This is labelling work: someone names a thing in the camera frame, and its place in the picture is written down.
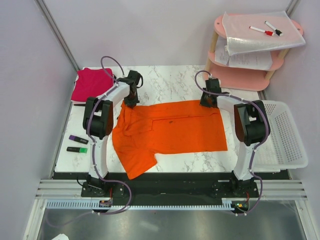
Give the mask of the orange t shirt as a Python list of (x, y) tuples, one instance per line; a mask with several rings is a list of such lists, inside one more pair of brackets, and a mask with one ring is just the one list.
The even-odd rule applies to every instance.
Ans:
[(201, 106), (197, 100), (134, 108), (123, 104), (112, 143), (130, 180), (155, 166), (156, 154), (228, 149), (220, 110)]

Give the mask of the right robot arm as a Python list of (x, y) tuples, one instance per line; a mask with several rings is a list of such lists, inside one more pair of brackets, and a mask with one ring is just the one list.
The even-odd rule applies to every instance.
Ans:
[(233, 114), (234, 131), (239, 141), (239, 153), (234, 170), (228, 182), (221, 184), (224, 194), (231, 197), (246, 197), (247, 194), (258, 195), (253, 171), (257, 148), (270, 135), (270, 124), (265, 105), (261, 100), (248, 101), (222, 92), (217, 78), (208, 78), (202, 89), (200, 105), (217, 108)]

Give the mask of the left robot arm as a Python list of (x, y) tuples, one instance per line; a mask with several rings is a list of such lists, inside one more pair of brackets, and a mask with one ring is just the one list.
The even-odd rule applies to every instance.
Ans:
[(109, 173), (107, 142), (114, 128), (114, 107), (124, 102), (125, 106), (134, 108), (140, 102), (139, 82), (143, 82), (142, 75), (130, 70), (126, 77), (116, 79), (115, 84), (100, 97), (86, 100), (82, 127), (90, 138), (91, 164), (82, 184), (82, 197), (104, 198), (109, 194), (111, 181), (105, 179)]

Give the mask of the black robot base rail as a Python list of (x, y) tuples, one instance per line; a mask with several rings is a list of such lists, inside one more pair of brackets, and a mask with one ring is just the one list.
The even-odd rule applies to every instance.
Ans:
[[(220, 189), (227, 183), (231, 173), (144, 173), (130, 180), (123, 172), (111, 172), (106, 176), (110, 180), (109, 193), (119, 205), (127, 202), (134, 205), (217, 205), (223, 198), (254, 199), (259, 196), (260, 182), (257, 178), (258, 195), (248, 193), (245, 197), (231, 197)], [(83, 187), (88, 174), (84, 172), (58, 172), (54, 180), (72, 180), (76, 186)]]

